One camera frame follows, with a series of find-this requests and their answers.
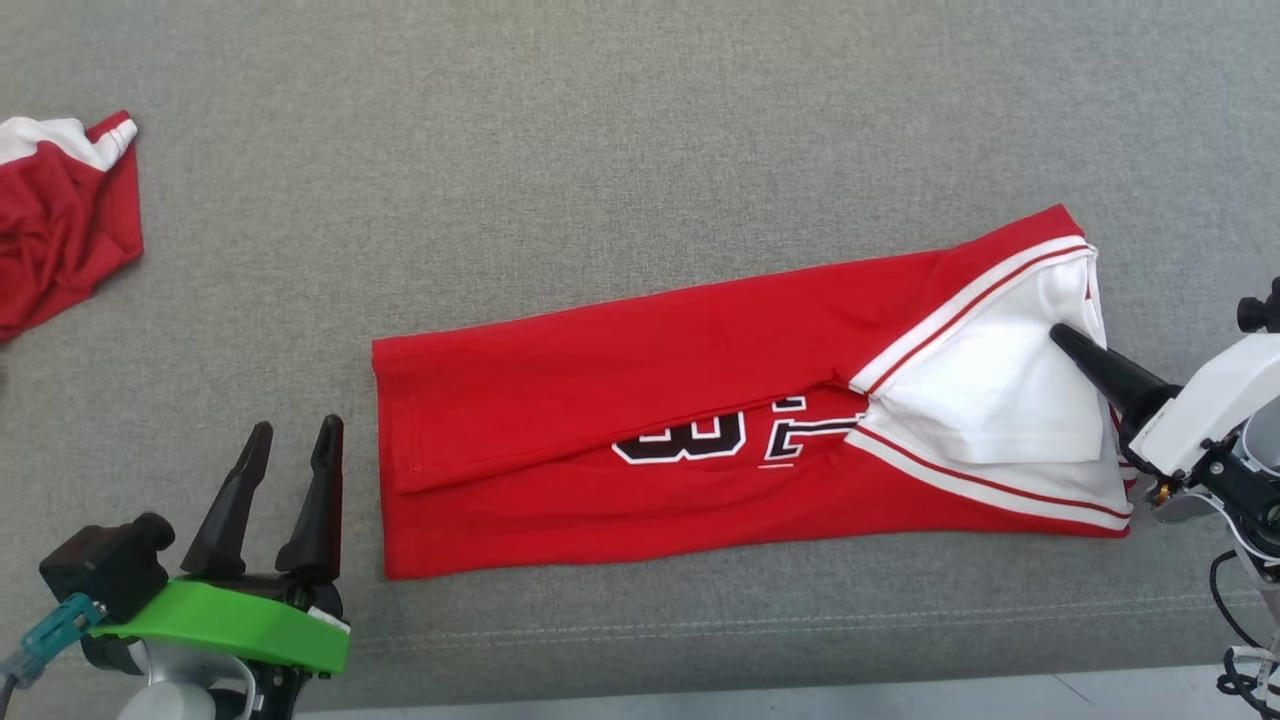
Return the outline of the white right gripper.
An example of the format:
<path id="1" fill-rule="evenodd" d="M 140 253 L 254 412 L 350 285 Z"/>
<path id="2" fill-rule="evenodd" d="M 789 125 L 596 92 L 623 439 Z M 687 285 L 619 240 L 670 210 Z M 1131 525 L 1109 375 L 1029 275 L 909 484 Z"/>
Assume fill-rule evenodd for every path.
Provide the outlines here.
<path id="1" fill-rule="evenodd" d="M 1248 334 L 1181 388 L 1088 334 L 1057 323 L 1050 338 L 1119 416 L 1119 439 L 1158 474 L 1190 474 L 1216 445 L 1279 396 L 1279 337 Z"/>

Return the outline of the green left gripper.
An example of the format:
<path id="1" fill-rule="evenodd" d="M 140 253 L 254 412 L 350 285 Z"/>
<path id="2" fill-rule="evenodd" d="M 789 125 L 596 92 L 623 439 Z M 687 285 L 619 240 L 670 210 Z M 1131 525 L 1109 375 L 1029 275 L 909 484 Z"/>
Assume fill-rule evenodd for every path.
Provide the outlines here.
<path id="1" fill-rule="evenodd" d="M 310 456 L 312 473 L 276 575 L 243 575 L 241 556 L 253 496 L 273 446 L 273 425 L 255 424 L 192 539 L 180 570 L 128 573 L 96 584 L 105 609 L 90 633 L 96 669 L 142 674 L 129 648 L 155 641 L 314 675 L 347 669 L 349 624 L 334 580 L 340 575 L 346 424 L 324 418 Z M 229 579 L 206 582 L 205 579 Z"/>

